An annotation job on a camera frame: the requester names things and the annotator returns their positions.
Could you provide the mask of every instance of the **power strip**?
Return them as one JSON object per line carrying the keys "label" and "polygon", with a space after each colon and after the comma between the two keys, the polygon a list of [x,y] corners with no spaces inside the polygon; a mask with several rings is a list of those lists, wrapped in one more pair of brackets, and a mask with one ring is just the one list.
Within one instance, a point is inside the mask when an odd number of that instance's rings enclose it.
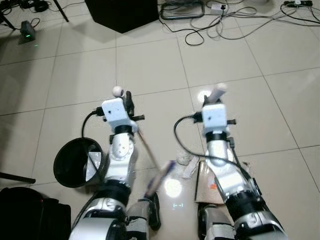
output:
{"label": "power strip", "polygon": [[300,0],[295,0],[295,1],[285,1],[283,3],[285,6],[288,8],[298,8],[300,6],[305,6],[305,7],[312,7],[313,3],[311,0],[307,1],[300,1]]}
{"label": "power strip", "polygon": [[211,14],[213,15],[222,15],[228,12],[228,6],[221,3],[212,3],[211,5]]}

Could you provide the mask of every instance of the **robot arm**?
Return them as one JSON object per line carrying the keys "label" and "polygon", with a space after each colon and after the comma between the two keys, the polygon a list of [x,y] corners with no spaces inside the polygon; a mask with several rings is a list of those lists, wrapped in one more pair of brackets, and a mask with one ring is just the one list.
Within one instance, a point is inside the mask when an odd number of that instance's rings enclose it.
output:
{"label": "robot arm", "polygon": [[[134,133],[138,131],[135,121],[144,116],[134,116],[131,93],[120,87],[113,89],[116,97],[106,100],[99,107],[114,135],[110,136],[108,152],[109,166],[102,173],[98,191],[85,205],[74,223],[70,240],[127,240],[126,206],[135,179],[135,163],[138,151],[135,148]],[[97,168],[88,159],[87,173]]]}
{"label": "robot arm", "polygon": [[228,159],[228,125],[236,124],[236,121],[227,120],[226,106],[220,100],[226,90],[225,84],[216,85],[211,95],[204,97],[201,112],[192,118],[195,123],[203,122],[207,144],[205,162],[215,174],[217,188],[234,221],[235,238],[288,239],[281,224],[268,209],[255,179],[241,167],[233,148],[237,163]]}

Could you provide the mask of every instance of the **black bag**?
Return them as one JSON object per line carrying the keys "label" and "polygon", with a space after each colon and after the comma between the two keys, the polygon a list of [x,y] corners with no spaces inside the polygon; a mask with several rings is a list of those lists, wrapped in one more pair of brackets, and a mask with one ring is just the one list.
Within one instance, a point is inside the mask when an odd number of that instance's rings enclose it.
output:
{"label": "black bag", "polygon": [[1,239],[67,240],[71,208],[27,187],[0,192]]}

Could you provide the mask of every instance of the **black box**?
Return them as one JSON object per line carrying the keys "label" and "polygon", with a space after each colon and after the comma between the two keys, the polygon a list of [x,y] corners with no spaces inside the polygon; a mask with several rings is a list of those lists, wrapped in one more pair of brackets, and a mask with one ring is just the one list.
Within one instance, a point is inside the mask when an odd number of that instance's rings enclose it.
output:
{"label": "black box", "polygon": [[93,20],[125,33],[159,18],[157,0],[85,0]]}

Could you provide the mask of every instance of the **black tripod leg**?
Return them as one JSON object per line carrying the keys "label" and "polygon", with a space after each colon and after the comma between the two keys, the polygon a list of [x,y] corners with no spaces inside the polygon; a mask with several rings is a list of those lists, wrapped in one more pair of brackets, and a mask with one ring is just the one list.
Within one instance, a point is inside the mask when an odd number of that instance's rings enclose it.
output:
{"label": "black tripod leg", "polygon": [[9,26],[9,28],[16,30],[15,26],[13,26],[11,22],[9,22],[9,20],[5,17],[2,11],[0,11],[0,19],[2,19]]}
{"label": "black tripod leg", "polygon": [[0,179],[9,179],[9,180],[28,183],[28,184],[34,184],[36,182],[36,180],[33,178],[11,175],[11,174],[7,174],[7,173],[3,173],[3,172],[0,172]]}
{"label": "black tripod leg", "polygon": [[69,19],[67,18],[65,12],[63,11],[63,9],[61,8],[60,4],[58,3],[57,0],[53,0],[55,5],[57,6],[57,8],[59,9],[60,13],[62,14],[62,16],[64,17],[64,19],[69,22]]}

